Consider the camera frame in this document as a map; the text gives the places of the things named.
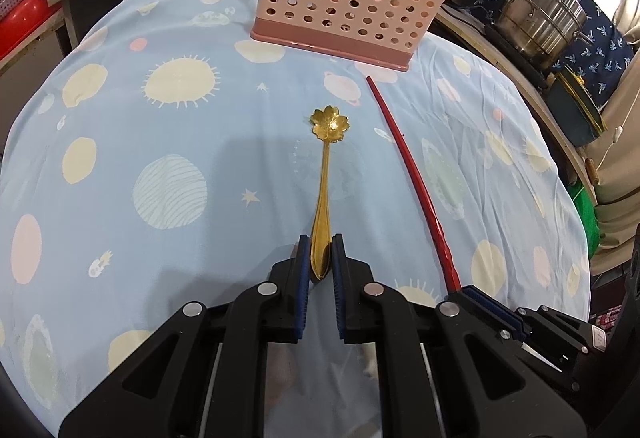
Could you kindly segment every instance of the spoon handle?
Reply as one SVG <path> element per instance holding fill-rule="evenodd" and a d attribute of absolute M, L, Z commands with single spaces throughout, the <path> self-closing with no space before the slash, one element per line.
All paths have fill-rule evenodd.
<path fill-rule="evenodd" d="M 322 169 L 320 170 L 320 192 L 316 205 L 316 217 L 311 229 L 311 270 L 317 280 L 324 279 L 329 272 L 329 245 L 331 227 L 329 225 L 329 145 L 322 142 Z"/>

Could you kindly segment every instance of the gold spoon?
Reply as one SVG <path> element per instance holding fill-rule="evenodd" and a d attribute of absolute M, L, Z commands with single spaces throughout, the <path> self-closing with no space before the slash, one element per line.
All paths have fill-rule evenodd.
<path fill-rule="evenodd" d="M 317 280 L 322 280 L 329 272 L 329 245 L 331 227 L 329 224 L 329 145 L 344 138 L 349 128 L 349 119 L 341 116 L 337 107 L 328 105 L 316 109 L 311 115 L 314 134 L 322 140 L 322 169 L 320 170 L 320 192 L 316 204 L 316 217 L 311 229 L 311 271 Z"/>

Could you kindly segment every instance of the silver bolt head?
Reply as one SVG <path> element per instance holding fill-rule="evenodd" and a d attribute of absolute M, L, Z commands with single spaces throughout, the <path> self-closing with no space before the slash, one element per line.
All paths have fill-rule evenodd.
<path fill-rule="evenodd" d="M 440 305 L 440 313 L 445 317 L 455 317 L 460 313 L 460 307 L 455 303 L 442 303 Z"/>
<path fill-rule="evenodd" d="M 364 285 L 364 293 L 372 297 L 378 297 L 385 293 L 385 287 L 379 283 L 367 283 Z"/>
<path fill-rule="evenodd" d="M 188 303 L 182 308 L 182 313 L 187 317 L 196 317 L 202 313 L 202 304 L 200 303 Z"/>
<path fill-rule="evenodd" d="M 278 285 L 275 283 L 262 283 L 258 286 L 260 295 L 273 295 L 278 291 Z"/>

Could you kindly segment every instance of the light blue bedsheet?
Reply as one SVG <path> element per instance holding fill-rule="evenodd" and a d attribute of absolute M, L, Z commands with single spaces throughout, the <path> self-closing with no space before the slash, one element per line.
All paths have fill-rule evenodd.
<path fill-rule="evenodd" d="M 463 284 L 511 308 L 584 319 L 580 219 L 517 90 L 428 34 L 406 73 L 250 40 L 257 0 L 124 0 L 20 113 L 0 178 L 0 359 L 56 433 L 183 303 L 229 302 L 310 233 L 315 108 L 350 118 L 332 145 L 332 230 L 410 300 L 445 295 L 424 216 L 365 76 L 430 190 Z M 379 419 L 332 285 L 305 338 L 270 358 L 269 438 L 340 438 Z"/>

